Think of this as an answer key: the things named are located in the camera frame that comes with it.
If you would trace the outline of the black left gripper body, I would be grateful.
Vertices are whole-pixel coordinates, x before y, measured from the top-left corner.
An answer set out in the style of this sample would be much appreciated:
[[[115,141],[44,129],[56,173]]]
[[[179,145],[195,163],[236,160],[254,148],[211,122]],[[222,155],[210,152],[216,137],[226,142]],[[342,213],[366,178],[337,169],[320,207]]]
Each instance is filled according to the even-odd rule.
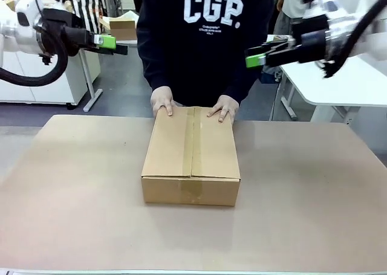
[[[97,49],[94,43],[94,33],[85,28],[64,26],[61,29],[61,39],[70,57],[77,55],[80,49],[92,52]]]

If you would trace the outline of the person's left hand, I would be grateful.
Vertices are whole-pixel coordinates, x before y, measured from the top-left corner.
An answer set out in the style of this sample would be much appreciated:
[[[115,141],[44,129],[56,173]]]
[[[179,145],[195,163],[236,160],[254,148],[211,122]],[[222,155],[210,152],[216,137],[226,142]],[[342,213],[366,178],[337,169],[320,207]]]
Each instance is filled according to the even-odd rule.
[[[231,124],[235,121],[235,115],[238,112],[239,103],[228,95],[221,95],[218,101],[207,113],[207,117],[218,114],[218,122],[222,123],[226,117],[230,118]]]

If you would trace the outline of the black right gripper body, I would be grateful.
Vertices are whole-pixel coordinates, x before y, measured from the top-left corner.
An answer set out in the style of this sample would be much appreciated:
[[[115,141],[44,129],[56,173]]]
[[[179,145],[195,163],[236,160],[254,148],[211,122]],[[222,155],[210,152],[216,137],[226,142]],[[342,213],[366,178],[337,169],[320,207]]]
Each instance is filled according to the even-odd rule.
[[[326,53],[325,30],[302,34],[299,43],[289,39],[271,48],[265,54],[267,66],[281,66],[288,63],[307,63],[325,58]]]

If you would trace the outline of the person's right hand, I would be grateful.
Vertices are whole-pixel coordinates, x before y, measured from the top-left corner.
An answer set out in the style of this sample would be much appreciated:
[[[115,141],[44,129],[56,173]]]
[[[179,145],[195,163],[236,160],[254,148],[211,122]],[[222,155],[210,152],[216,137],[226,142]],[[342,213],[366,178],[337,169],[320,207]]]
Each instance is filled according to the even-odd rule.
[[[157,116],[157,113],[161,108],[166,110],[168,116],[172,116],[173,107],[177,105],[173,98],[172,91],[168,86],[161,86],[153,90],[150,102],[154,117]]]

